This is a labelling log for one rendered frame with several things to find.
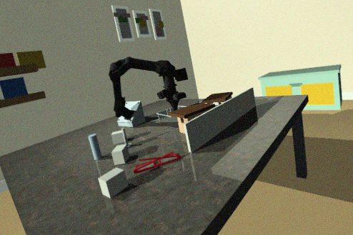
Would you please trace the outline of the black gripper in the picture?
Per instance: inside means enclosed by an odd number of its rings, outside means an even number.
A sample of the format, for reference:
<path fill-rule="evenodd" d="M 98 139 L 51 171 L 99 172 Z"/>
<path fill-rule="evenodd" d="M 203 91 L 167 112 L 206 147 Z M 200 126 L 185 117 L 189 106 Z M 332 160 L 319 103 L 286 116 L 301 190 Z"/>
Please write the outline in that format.
<path fill-rule="evenodd" d="M 173 107 L 173 109 L 176 111 L 177 110 L 177 106 L 178 106 L 178 103 L 179 103 L 179 100 L 180 99 L 183 99 L 183 98 L 186 98 L 186 94 L 184 92 L 180 92 L 178 93 L 178 91 L 176 90 L 176 86 L 177 84 L 175 83 L 170 83 L 170 84 L 165 84 L 163 87 L 165 89 L 167 89 L 168 87 L 170 88 L 171 90 L 171 96 L 168 95 L 166 96 L 166 100 L 165 101 L 168 101 L 171 105 L 171 107 Z"/>

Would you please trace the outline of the blue-grey cylinder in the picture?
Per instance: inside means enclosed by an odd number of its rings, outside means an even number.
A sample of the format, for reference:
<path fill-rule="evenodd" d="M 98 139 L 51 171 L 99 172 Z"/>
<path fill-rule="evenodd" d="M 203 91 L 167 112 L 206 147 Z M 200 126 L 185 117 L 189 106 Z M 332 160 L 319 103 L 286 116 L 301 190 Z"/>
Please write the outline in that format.
<path fill-rule="evenodd" d="M 90 144 L 91 144 L 91 148 L 94 154 L 94 159 L 95 160 L 99 160 L 101 158 L 101 152 L 99 149 L 99 144 L 96 138 L 96 134 L 91 134 L 89 136 L 89 140 L 90 140 Z"/>

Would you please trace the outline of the dark grey flat panel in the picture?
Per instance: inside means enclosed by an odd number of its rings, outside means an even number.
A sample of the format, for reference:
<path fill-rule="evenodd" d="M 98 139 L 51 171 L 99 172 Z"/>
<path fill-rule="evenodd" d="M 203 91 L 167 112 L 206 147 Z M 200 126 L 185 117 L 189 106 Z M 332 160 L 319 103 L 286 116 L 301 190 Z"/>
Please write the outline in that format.
<path fill-rule="evenodd" d="M 192 154 L 256 106 L 253 87 L 184 124 Z"/>

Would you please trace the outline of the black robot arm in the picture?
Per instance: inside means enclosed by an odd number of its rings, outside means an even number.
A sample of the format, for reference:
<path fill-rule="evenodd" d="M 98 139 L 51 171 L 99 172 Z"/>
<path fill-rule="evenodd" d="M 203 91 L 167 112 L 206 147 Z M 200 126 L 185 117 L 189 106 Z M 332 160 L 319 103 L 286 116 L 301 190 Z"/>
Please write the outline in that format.
<path fill-rule="evenodd" d="M 125 97 L 121 96 L 120 76 L 130 68 L 155 71 L 159 76 L 163 76 L 164 84 L 174 83 L 174 77 L 176 81 L 188 79 L 186 68 L 176 70 L 175 66 L 171 65 L 167 60 L 147 61 L 143 59 L 134 59 L 128 56 L 125 59 L 120 59 L 117 62 L 112 63 L 109 70 L 109 76 L 113 81 L 115 116 L 118 118 L 123 116 L 126 120 L 131 119 L 134 111 L 125 107 Z M 157 95 L 160 99 L 163 99 L 172 94 L 168 87 L 157 93 Z"/>

